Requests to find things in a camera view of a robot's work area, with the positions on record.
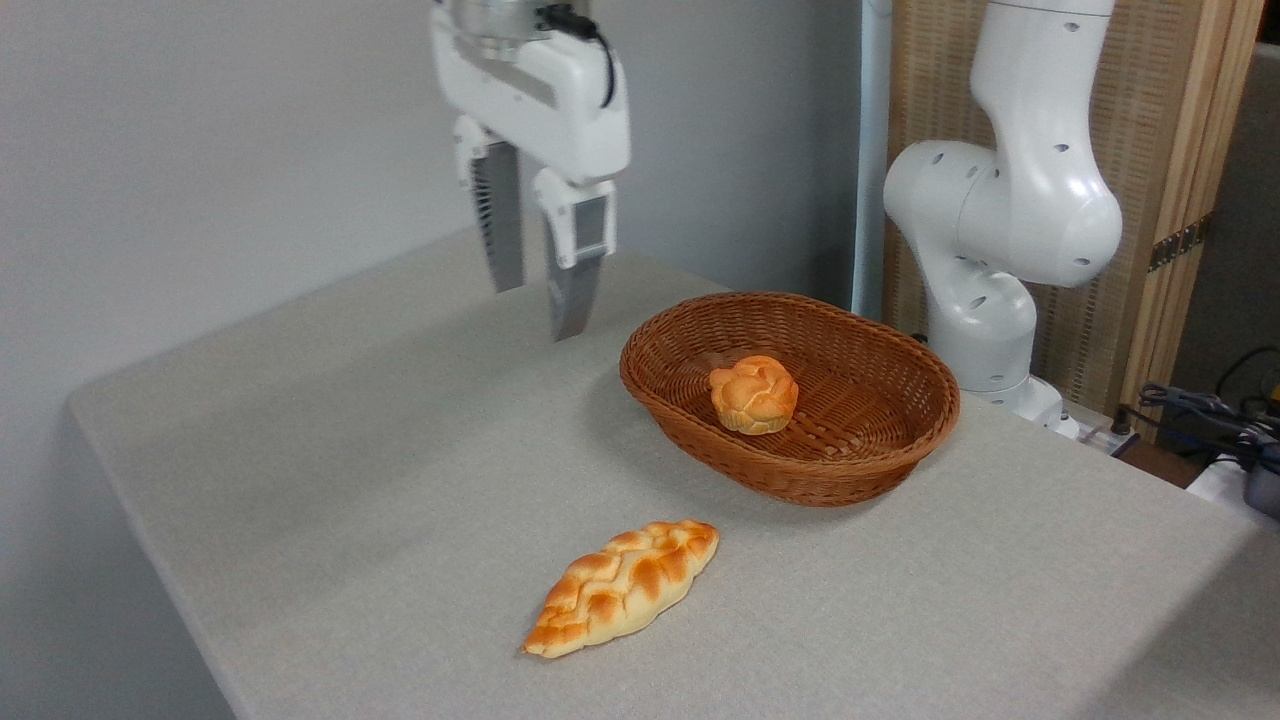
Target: white wall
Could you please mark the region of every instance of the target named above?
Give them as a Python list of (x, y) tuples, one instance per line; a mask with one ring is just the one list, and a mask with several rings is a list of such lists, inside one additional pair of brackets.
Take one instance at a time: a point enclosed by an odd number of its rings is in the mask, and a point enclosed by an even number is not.
[[(430, 5), (0, 4), (0, 717), (227, 716), (63, 404), (471, 222)], [(856, 58), (842, 5), (595, 0), (625, 246), (847, 296), (856, 73), (815, 68)]]

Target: round bread roll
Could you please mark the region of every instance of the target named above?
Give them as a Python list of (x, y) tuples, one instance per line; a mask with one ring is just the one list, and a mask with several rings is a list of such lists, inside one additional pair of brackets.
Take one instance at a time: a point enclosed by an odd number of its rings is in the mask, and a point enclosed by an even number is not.
[(721, 424), (748, 436), (787, 427), (800, 397), (791, 373), (765, 355), (744, 357), (728, 370), (712, 370), (708, 380)]

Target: golden crust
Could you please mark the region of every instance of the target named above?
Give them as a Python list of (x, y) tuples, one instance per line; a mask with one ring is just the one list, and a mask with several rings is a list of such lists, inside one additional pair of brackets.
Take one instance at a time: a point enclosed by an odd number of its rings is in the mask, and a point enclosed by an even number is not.
[(559, 657), (634, 633), (680, 602), (719, 546), (719, 532), (698, 520), (649, 523), (600, 552), (570, 564), (522, 650)]
[(721, 424), (748, 436), (787, 427), (800, 398), (791, 373), (765, 355), (739, 360), (732, 369), (712, 370), (707, 379)]

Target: wicker basket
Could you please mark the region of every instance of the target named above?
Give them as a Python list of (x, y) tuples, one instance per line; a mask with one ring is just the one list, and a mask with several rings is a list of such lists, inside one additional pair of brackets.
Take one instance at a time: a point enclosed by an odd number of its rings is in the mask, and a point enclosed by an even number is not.
[[(771, 355), (800, 386), (787, 427), (724, 429), (707, 375)], [(780, 292), (689, 300), (627, 341), (622, 383), (685, 452), (744, 486), (799, 505), (835, 507), (897, 487), (960, 414), (951, 372), (915, 340), (831, 305)]]

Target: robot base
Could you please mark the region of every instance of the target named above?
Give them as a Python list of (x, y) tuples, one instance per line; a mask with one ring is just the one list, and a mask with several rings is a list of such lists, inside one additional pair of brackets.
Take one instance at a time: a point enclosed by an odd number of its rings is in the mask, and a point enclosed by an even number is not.
[(1073, 420), (1062, 406), (1062, 395), (1037, 377), (1028, 375), (1025, 380), (1007, 389), (965, 392), (1071, 439), (1080, 433), (1080, 424)]

